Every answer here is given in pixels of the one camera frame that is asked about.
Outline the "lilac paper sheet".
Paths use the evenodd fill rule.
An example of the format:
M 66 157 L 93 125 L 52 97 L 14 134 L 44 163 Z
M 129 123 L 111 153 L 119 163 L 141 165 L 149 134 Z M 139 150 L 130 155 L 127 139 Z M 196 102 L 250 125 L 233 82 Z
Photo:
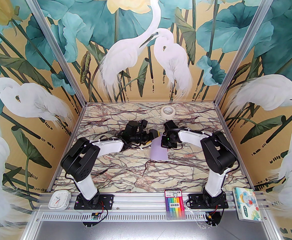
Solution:
M 161 146 L 162 136 L 155 138 L 151 143 L 150 159 L 154 161 L 168 161 L 168 149 Z

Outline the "white square alarm clock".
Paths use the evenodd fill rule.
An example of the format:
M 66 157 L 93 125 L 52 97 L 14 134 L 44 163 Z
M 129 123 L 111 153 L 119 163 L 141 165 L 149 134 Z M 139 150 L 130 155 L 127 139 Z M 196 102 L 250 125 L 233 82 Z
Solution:
M 48 208 L 51 210 L 62 211 L 65 210 L 70 202 L 71 192 L 68 190 L 55 191 L 48 203 Z

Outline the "white masking tape roll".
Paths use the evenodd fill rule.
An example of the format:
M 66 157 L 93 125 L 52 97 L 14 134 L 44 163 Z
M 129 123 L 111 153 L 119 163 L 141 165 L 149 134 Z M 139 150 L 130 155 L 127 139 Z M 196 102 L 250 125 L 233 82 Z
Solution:
M 161 116 L 166 120 L 172 120 L 175 116 L 175 109 L 170 105 L 165 105 L 161 108 Z

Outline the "coloured marker pen pack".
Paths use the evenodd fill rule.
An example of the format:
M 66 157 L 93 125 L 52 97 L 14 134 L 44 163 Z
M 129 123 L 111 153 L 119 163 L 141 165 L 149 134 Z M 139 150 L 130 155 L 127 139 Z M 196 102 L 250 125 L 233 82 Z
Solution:
M 165 189 L 164 196 L 167 220 L 185 220 L 185 206 L 181 189 Z

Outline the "cartoon printed tissue pack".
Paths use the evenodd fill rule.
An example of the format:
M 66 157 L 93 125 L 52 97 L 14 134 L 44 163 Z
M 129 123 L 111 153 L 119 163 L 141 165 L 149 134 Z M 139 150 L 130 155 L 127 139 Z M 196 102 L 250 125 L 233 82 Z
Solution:
M 234 187 L 233 196 L 240 221 L 262 222 L 255 191 L 249 188 Z

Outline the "aluminium table side rail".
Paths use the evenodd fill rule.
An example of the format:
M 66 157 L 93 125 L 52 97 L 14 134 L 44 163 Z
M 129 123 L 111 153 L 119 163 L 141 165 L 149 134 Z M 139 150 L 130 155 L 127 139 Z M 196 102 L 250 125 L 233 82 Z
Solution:
M 245 175 L 249 186 L 252 189 L 255 189 L 254 188 L 254 185 L 253 185 L 253 181 L 251 180 L 251 178 L 249 176 L 249 173 L 248 173 L 248 171 L 246 169 L 246 166 L 245 166 L 245 164 L 243 162 L 243 159 L 241 157 L 241 154 L 240 154 L 240 152 L 239 152 L 239 150 L 238 150 L 238 148 L 237 148 L 237 146 L 236 146 L 236 144 L 235 144 L 235 142 L 233 140 L 233 137 L 232 137 L 232 135 L 231 135 L 231 133 L 230 133 L 228 127 L 227 127 L 227 124 L 225 122 L 225 119 L 224 119 L 224 117 L 223 117 L 223 115 L 222 115 L 222 113 L 221 113 L 218 105 L 216 105 L 215 103 L 213 103 L 213 106 L 214 106 L 214 108 L 216 110 L 217 116 L 218 116 L 218 118 L 219 118 L 219 120 L 221 122 L 221 125 L 223 127 L 223 130 L 225 131 L 225 135 L 226 135 L 227 139 L 229 140 L 230 145 L 234 149 L 234 151 L 235 151 L 235 153 L 236 153 L 236 155 L 237 155 L 237 157 L 238 157 L 238 159 L 240 161 L 240 169 L 241 169 L 241 172 L 243 173 L 243 175 Z
M 68 140 L 68 143 L 67 143 L 67 145 L 66 145 L 66 147 L 65 147 L 65 149 L 63 151 L 63 154 L 62 154 L 62 156 L 61 156 L 61 158 L 59 160 L 57 168 L 56 168 L 56 170 L 55 170 L 55 172 L 53 174 L 52 180 L 51 180 L 51 182 L 50 182 L 50 184 L 49 184 L 49 186 L 47 188 L 47 191 L 46 191 L 47 193 L 50 193 L 53 190 L 56 181 L 59 179 L 59 177 L 61 175 L 61 172 L 62 172 L 61 160 L 64 158 L 64 156 L 67 154 L 67 152 L 72 147 L 73 141 L 74 141 L 74 139 L 76 137 L 76 134 L 77 134 L 79 126 L 80 126 L 80 123 L 81 123 L 81 121 L 83 119 L 83 116 L 84 116 L 84 114 L 86 112 L 87 106 L 88 106 L 88 104 L 86 103 L 83 106 L 83 108 L 82 108 L 82 110 L 81 110 L 81 112 L 79 114 L 79 117 L 78 117 L 78 119 L 77 119 L 77 121 L 75 123 L 75 126 L 74 126 L 73 130 L 72 130 L 72 133 L 71 133 L 71 136 L 70 136 L 70 138 Z

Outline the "aluminium frame rail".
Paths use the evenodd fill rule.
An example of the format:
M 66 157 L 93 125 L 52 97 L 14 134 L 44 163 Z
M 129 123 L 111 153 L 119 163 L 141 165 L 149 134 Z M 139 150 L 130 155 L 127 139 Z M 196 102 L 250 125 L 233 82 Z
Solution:
M 201 192 L 182 192 L 184 203 L 189 199 L 189 195 L 199 195 Z M 226 191 L 227 203 L 230 210 L 234 210 L 235 198 L 232 191 Z M 71 199 L 69 202 L 70 209 L 73 209 L 78 193 L 71 193 Z M 112 211 L 116 209 L 118 211 L 165 211 L 164 193 L 110 193 L 114 195 Z M 261 191 L 255 192 L 257 203 L 261 210 L 268 210 L 271 208 L 270 203 L 265 199 L 264 194 Z M 52 193 L 40 194 L 35 209 L 40 208 L 48 209 L 48 203 L 52 196 Z

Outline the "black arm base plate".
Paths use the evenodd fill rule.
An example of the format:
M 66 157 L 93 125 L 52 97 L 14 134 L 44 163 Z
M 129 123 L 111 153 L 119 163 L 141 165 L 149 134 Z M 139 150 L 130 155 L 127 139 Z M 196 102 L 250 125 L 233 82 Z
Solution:
M 216 197 L 211 197 L 208 194 L 190 193 L 188 195 L 188 207 L 195 210 L 204 209 L 228 209 L 227 195 L 222 192 Z
M 114 195 L 112 194 L 100 194 L 99 192 L 91 199 L 87 200 L 80 193 L 75 201 L 75 210 L 111 210 L 113 205 Z

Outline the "black mounting bracket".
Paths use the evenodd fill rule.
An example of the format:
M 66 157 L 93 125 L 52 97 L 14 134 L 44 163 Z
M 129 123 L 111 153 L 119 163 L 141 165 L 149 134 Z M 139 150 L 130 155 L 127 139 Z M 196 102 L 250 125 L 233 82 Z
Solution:
M 224 210 L 222 210 L 221 212 L 219 212 L 219 211 L 206 212 L 205 213 L 205 217 L 206 217 L 205 223 L 208 224 L 209 226 L 213 226 L 213 227 L 219 225 L 219 223 L 222 219 L 223 213 L 224 213 Z M 213 221 L 207 220 L 207 216 L 209 214 L 213 215 Z

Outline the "aluminium frame post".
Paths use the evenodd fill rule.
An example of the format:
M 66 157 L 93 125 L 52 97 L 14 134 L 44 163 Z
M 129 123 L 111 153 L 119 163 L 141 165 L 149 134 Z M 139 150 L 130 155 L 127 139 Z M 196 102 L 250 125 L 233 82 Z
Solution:
M 37 0 L 26 0 L 30 10 L 32 11 L 38 25 L 40 26 L 47 42 L 49 43 L 53 54 L 55 55 L 57 61 L 59 62 L 61 69 L 64 71 L 67 79 L 69 80 L 71 86 L 73 87 L 75 94 L 77 95 L 79 102 L 81 103 L 82 106 L 86 105 L 86 99 L 77 84 L 77 81 L 75 80 L 74 75 L 72 74 L 72 71 L 57 43 L 56 38 L 54 37 L 50 26 L 48 22 L 46 21 L 46 18 L 40 8 L 40 5 L 38 4 Z
M 237 53 L 235 54 L 235 57 L 230 65 L 227 75 L 215 96 L 215 99 L 213 101 L 214 106 L 219 105 L 221 99 L 226 93 L 227 87 L 230 85 L 237 68 L 239 67 L 240 63 L 244 59 L 244 56 L 248 53 L 249 47 L 251 46 L 255 38 L 255 35 L 257 34 L 273 1 L 274 0 L 261 0 L 256 10 L 256 13 L 251 21 L 251 24 L 249 25 L 248 30 L 245 36 L 243 37 L 243 41 L 241 42 L 241 45 L 239 46 L 239 49 Z

